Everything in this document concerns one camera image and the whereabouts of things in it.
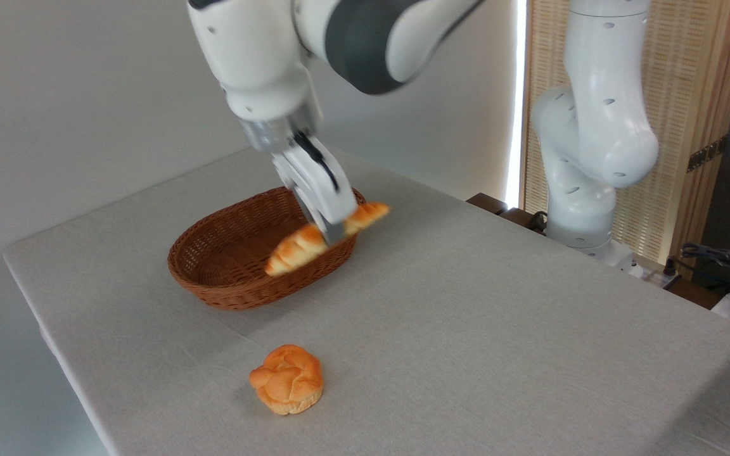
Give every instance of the white wall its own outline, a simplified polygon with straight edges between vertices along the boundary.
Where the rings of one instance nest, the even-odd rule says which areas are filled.
[[[502,197],[512,9],[487,0],[389,96],[316,66],[321,137],[455,196]],[[246,146],[183,0],[0,0],[0,455],[105,452],[2,248]]]

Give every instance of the woven screen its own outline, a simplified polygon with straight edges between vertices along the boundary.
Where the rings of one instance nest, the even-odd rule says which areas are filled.
[[[567,18],[568,0],[530,1],[527,110],[546,89],[569,82],[562,64]],[[709,175],[710,182],[701,179],[706,188],[690,186],[686,169],[693,152],[727,132],[729,65],[730,1],[652,0],[643,87],[647,115],[660,141],[660,156],[646,179],[618,191],[613,228],[613,237],[641,256],[663,262],[680,224],[699,223],[686,216],[689,206],[702,205],[698,210],[703,211],[700,230],[705,224],[712,175],[716,175],[719,161],[696,170]],[[547,210],[548,184],[537,136],[528,125],[524,128],[522,205],[533,213]]]

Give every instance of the croissant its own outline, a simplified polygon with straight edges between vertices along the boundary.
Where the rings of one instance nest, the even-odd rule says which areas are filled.
[[[250,372],[258,399],[278,415],[301,413],[323,394],[319,360],[301,346],[284,345],[267,355],[264,364]]]
[[[343,222],[345,236],[353,236],[379,219],[386,216],[390,208],[383,203],[365,203],[359,205],[351,216]],[[328,250],[323,234],[314,223],[309,223],[295,233],[290,234],[275,248],[264,272],[270,276],[279,276],[307,265],[313,259]]]

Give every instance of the metal bracket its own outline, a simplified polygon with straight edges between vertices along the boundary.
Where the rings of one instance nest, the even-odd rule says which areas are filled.
[[[716,156],[718,156],[722,153],[722,151],[725,150],[727,141],[728,135],[722,136],[722,138],[718,139],[717,141],[712,142],[701,150],[698,150],[698,152],[693,153],[689,157],[689,166],[686,167],[686,172],[691,173],[692,171],[697,170],[697,168],[702,167],[702,165],[706,164],[707,162],[715,159]]]

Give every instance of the bread roll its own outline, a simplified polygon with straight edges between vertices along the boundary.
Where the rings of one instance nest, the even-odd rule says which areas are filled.
[[[383,203],[365,203],[359,205],[351,216],[343,222],[345,236],[353,236],[359,231],[373,225],[390,212],[390,208]],[[264,266],[264,272],[270,276],[279,276],[307,265],[313,259],[321,256],[328,250],[323,234],[314,223],[290,234],[275,248],[269,262]]]
[[[250,384],[258,399],[278,415],[301,413],[323,394],[319,360],[300,346],[276,348],[264,364],[250,372]]]

